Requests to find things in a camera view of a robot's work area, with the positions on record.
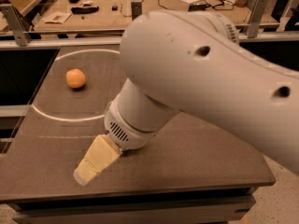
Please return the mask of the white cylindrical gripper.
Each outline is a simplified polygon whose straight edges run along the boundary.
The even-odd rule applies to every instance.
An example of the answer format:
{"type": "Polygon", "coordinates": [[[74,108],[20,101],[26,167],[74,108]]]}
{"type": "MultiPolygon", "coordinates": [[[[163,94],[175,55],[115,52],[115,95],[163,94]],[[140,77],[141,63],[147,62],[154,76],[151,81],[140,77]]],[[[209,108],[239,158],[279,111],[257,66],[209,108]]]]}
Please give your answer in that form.
{"type": "Polygon", "coordinates": [[[107,105],[104,125],[110,138],[105,134],[98,135],[73,173],[81,186],[89,184],[115,162],[122,154],[121,149],[142,148],[156,135],[156,132],[142,132],[129,125],[115,101],[107,105]]]}

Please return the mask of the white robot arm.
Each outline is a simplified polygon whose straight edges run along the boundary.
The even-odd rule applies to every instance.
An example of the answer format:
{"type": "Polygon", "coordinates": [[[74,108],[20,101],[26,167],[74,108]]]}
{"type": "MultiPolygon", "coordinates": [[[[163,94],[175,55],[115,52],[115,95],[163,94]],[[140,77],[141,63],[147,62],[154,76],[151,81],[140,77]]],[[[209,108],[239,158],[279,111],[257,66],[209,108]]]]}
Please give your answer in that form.
{"type": "Polygon", "coordinates": [[[74,172],[86,185],[123,151],[146,145],[180,112],[240,137],[299,172],[299,76],[242,49],[235,26],[209,12],[151,11],[122,35],[127,79],[74,172]]]}

